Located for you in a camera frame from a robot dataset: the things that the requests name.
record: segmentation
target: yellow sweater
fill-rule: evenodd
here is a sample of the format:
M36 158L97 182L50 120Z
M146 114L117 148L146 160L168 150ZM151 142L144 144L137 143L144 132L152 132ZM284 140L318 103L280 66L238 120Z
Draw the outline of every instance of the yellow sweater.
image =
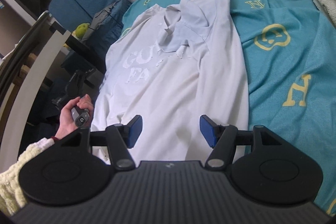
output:
M17 163L0 174L0 210L5 215L13 215L27 204L18 181L19 172L23 165L53 144L52 139L46 138L30 144L20 155Z

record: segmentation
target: black robot gripper on floor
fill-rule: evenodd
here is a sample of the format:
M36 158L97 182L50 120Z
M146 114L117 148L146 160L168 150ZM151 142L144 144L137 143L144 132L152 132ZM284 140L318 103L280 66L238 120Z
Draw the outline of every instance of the black robot gripper on floor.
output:
M213 148L204 166L142 161L138 167L128 148L141 134L141 116L102 132L80 128L23 166L19 183L30 202L12 219L26 223L34 215L34 223L71 224L329 220L313 204L322 170L306 154L260 125L241 131L203 115L199 128ZM232 163L239 145L251 146L251 152ZM107 146L111 165L93 156L92 146ZM81 218L68 219L68 214Z

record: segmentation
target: green plush toy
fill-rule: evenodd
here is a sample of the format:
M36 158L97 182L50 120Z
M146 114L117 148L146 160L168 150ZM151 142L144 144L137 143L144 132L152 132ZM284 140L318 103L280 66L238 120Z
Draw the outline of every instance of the green plush toy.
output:
M89 23L83 23L79 25L75 30L76 37L78 37L79 39L82 39L86 31L88 30L89 26L90 26Z

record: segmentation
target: red bracelet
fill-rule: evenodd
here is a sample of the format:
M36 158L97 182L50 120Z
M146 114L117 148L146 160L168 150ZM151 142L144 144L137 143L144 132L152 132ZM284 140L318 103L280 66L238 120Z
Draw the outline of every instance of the red bracelet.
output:
M57 141L59 141L59 138L57 138L57 137L54 137L54 136L52 136L52 137L50 137L51 139L53 139L54 140L54 142L57 142Z

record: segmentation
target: bed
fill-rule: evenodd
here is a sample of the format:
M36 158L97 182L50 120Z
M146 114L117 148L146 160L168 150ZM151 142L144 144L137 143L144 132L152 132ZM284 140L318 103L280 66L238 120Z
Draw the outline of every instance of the bed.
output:
M179 2L136 0L122 37L148 8ZM230 8L246 64L249 129L263 124L318 162L324 180L315 203L334 215L335 28L312 0L231 0Z

